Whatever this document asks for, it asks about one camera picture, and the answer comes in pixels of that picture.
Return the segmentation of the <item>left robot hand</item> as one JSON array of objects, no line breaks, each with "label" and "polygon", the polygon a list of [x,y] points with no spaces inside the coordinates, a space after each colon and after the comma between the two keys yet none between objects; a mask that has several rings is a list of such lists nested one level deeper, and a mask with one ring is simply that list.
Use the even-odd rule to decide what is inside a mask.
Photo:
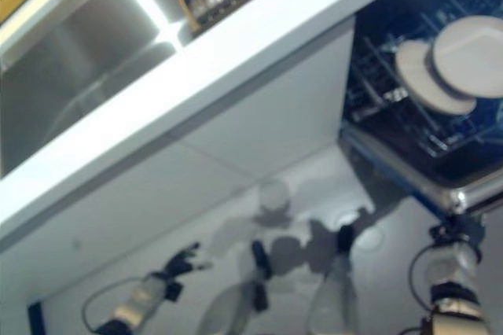
[{"label": "left robot hand", "polygon": [[205,271],[213,267],[211,261],[197,261],[197,253],[200,242],[194,242],[172,256],[163,267],[163,272],[170,278],[175,279],[184,274],[194,271]]}]

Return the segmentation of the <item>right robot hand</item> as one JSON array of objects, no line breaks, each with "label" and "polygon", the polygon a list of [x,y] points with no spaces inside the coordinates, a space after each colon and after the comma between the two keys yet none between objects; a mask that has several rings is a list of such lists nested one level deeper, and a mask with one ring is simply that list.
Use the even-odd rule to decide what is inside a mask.
[{"label": "right robot hand", "polygon": [[479,248],[486,236],[486,228],[482,222],[470,215],[452,215],[447,219],[447,223],[453,238],[465,241],[473,248]]}]

